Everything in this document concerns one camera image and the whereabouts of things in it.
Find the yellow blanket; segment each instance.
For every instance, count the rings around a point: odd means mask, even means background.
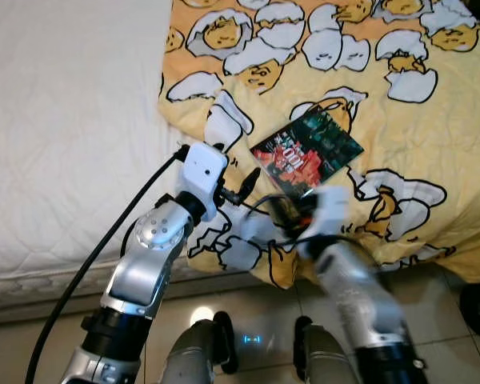
[[[327,182],[351,192],[341,231],[386,268],[480,281],[480,24],[460,0],[174,0],[170,25],[159,109],[225,145],[230,189],[250,147],[320,104],[365,149]],[[262,174],[248,203],[274,192]],[[240,226],[248,210],[201,224],[190,265],[291,286],[306,266],[264,212]]]

